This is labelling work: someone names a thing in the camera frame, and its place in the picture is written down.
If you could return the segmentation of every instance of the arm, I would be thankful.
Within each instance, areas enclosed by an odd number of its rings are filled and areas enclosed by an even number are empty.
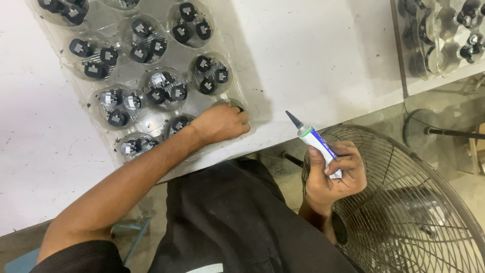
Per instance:
[[[248,114],[229,104],[213,107],[176,135],[126,163],[61,212],[50,224],[37,262],[69,246],[108,240],[125,216],[173,167],[205,145],[249,132]]]
[[[332,227],[332,204],[338,199],[359,193],[367,186],[365,169],[359,151],[350,141],[329,143],[328,146],[339,157],[325,168],[322,153],[308,146],[310,154],[310,174],[306,184],[305,198],[299,215],[322,231],[332,244],[337,239]],[[342,179],[328,176],[342,170]]]

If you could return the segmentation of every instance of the dirty hand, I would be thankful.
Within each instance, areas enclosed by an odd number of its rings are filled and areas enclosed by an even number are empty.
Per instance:
[[[247,112],[225,103],[207,109],[188,127],[195,129],[202,146],[205,146],[249,132],[247,119]]]
[[[330,215],[333,202],[361,192],[367,186],[364,164],[359,151],[351,141],[328,143],[338,156],[325,168],[322,153],[308,146],[310,155],[310,175],[306,186],[306,199],[310,207],[321,215]],[[342,179],[329,176],[338,169],[342,170]]]

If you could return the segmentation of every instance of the person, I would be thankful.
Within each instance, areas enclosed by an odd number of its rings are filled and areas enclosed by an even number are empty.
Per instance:
[[[130,272],[109,241],[111,227],[190,154],[249,132],[247,119],[238,107],[215,106],[114,171],[52,221],[31,272]],[[330,216],[333,202],[365,188],[364,167],[353,143],[329,146],[339,157],[327,168],[320,151],[308,147],[299,215],[256,160],[229,160],[170,181],[166,233],[149,272],[355,272],[334,246]],[[330,179],[338,169],[342,179]]]

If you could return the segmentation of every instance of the tube label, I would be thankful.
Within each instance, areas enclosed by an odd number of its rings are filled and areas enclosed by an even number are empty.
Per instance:
[[[320,152],[322,152],[323,157],[325,158],[325,164],[328,166],[330,161],[332,161],[334,158],[337,158],[337,155],[330,149],[330,147],[325,143],[325,141],[322,139],[322,137],[313,129],[313,126],[308,129],[303,135],[299,136],[301,140],[303,140],[304,143],[307,145],[311,145]],[[338,170],[334,174],[330,175],[330,178],[342,178],[342,171]]]

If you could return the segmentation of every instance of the electric fan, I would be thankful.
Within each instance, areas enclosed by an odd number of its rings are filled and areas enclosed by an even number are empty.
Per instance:
[[[434,168],[366,127],[337,125],[322,137],[352,141],[362,155],[367,187],[337,201],[332,221],[337,247],[365,272],[485,272],[483,230]],[[305,189],[308,153],[302,168]]]

